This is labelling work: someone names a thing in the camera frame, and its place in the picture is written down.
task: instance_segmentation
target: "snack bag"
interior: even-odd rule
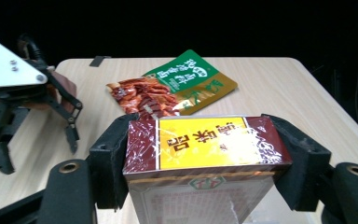
[[[139,78],[108,83],[108,90],[123,110],[140,119],[191,115],[238,87],[194,50]]]

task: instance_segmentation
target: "cardboard box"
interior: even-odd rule
[[[292,160],[268,117],[130,122],[123,169],[140,223],[242,223]]]

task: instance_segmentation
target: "wooden table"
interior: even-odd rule
[[[358,125],[297,60],[291,58],[204,58],[239,87],[195,115],[260,116],[270,114],[293,123],[332,151],[332,165],[358,163]],[[9,144],[16,173],[0,173],[0,208],[43,189],[49,170],[61,161],[87,158],[89,148],[111,122],[123,115],[105,84],[139,77],[172,58],[105,59],[91,67],[92,59],[69,59],[56,71],[69,77],[84,104],[76,126],[78,151],[73,155],[65,139],[65,121],[54,111],[32,110]],[[269,223],[321,223],[316,213],[291,211],[273,188],[247,221]],[[123,209],[98,210],[99,223],[139,223],[131,197]]]

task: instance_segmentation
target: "printed food image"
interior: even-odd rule
[[[138,112],[140,119],[179,115],[179,110],[174,109],[178,105],[176,96],[156,78],[132,78],[108,83],[106,87],[126,114]]]

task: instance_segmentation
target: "green label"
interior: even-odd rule
[[[203,60],[194,50],[189,49],[174,60],[155,68],[143,77],[155,77],[168,86],[171,93],[197,86],[218,71]]]

